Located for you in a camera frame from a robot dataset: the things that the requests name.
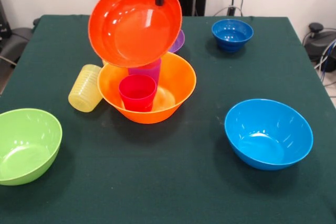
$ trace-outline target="blue bowl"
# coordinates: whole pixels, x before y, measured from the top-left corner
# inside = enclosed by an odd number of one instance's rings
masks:
[[[252,99],[233,106],[224,128],[235,153],[248,165],[279,170],[310,152],[312,130],[302,115],[272,100]]]
[[[236,52],[253,36],[252,27],[240,20],[223,19],[212,26],[217,44],[226,52]]]

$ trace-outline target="cup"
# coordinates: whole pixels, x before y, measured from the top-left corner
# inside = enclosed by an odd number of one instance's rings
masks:
[[[85,65],[69,93],[68,100],[71,106],[81,112],[91,112],[101,101],[97,80],[101,67]]]
[[[151,111],[156,87],[154,79],[145,74],[132,74],[122,79],[119,93],[125,109],[138,112]]]
[[[161,58],[142,67],[138,68],[129,68],[128,74],[145,74],[150,76],[154,79],[156,86],[159,85],[159,76],[160,76],[160,69],[161,69]]]

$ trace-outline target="bowl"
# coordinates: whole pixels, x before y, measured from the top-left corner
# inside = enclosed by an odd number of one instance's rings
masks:
[[[179,51],[184,44],[184,40],[185,40],[184,32],[180,30],[178,37],[174,42],[174,44],[172,45],[172,47],[169,49],[169,52]]]
[[[119,95],[119,82],[128,75],[127,68],[106,64],[98,75],[98,88],[103,98],[131,121],[158,123],[169,118],[193,93],[196,74],[180,56],[167,52],[161,58],[158,89],[150,112],[126,110]]]
[[[224,127],[234,152],[246,164],[261,170],[291,166],[304,159],[313,146],[306,119],[273,100],[238,103],[227,113]]]
[[[237,52],[253,36],[252,27],[236,19],[223,19],[212,26],[212,34],[219,48],[225,52]]]
[[[97,55],[119,67],[150,64],[174,44],[182,25],[179,0],[100,0],[89,19]]]
[[[36,180],[55,160],[62,139],[59,121],[39,109],[0,114],[0,132],[0,185]]]

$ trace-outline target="tilted orange bowl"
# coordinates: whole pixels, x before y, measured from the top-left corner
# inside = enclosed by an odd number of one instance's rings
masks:
[[[108,103],[137,123],[150,124],[166,120],[190,97],[196,87],[193,67],[182,57],[167,52],[162,56],[158,91],[152,111],[129,111],[124,108],[119,95],[119,83],[127,75],[127,68],[106,64],[98,75],[98,89]]]
[[[119,67],[140,67],[164,55],[182,25],[179,0],[100,0],[89,20],[89,39],[98,56]]]

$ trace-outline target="purple cup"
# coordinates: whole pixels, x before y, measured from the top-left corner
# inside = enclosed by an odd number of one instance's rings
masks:
[[[172,45],[172,47],[169,49],[169,52],[177,52],[180,50],[180,48],[183,46],[185,40],[184,32],[180,30],[176,41]]]
[[[161,69],[161,58],[156,60],[153,63],[150,63],[146,66],[139,67],[139,68],[129,68],[128,74],[145,74],[150,76],[154,79],[156,86],[159,85],[159,76],[160,76],[160,69]]]

